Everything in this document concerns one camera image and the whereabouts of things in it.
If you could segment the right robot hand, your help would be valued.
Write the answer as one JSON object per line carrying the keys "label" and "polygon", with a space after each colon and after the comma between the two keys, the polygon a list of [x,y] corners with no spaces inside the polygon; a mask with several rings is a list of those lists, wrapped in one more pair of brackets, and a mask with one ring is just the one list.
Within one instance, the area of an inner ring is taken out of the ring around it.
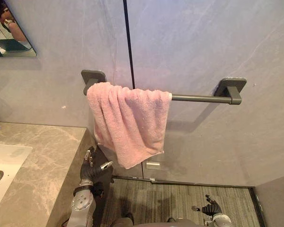
{"label": "right robot hand", "polygon": [[205,215],[213,217],[216,214],[222,214],[222,209],[220,205],[215,201],[212,200],[211,196],[209,194],[205,195],[206,201],[208,204],[202,208],[199,208],[197,206],[192,206],[191,209],[196,212],[202,212]]}

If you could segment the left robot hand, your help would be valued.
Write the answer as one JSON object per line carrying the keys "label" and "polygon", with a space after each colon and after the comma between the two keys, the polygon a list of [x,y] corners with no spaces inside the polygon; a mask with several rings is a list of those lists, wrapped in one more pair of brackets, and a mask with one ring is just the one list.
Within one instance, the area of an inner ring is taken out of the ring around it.
{"label": "left robot hand", "polygon": [[95,155],[96,155],[95,148],[94,147],[88,148],[80,169],[80,179],[82,181],[92,180],[93,178],[97,177],[98,175],[100,175],[102,172],[104,172],[113,165],[113,161],[107,161],[97,166],[96,164],[93,163]]}

